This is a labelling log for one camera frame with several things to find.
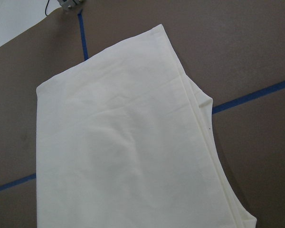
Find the cream long-sleeve cat shirt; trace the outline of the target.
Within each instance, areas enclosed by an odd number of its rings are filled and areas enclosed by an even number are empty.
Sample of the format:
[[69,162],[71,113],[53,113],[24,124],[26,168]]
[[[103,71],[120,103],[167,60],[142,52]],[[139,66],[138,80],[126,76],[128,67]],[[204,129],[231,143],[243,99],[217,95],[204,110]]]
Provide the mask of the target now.
[[39,228],[254,228],[163,25],[36,89]]

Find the aluminium frame post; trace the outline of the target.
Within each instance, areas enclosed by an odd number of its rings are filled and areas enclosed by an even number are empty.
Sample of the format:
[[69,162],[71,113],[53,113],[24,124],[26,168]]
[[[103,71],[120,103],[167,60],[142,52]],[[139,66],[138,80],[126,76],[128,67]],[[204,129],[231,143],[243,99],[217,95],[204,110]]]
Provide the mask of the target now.
[[58,0],[58,3],[63,8],[63,10],[70,10],[82,4],[83,2],[84,0]]

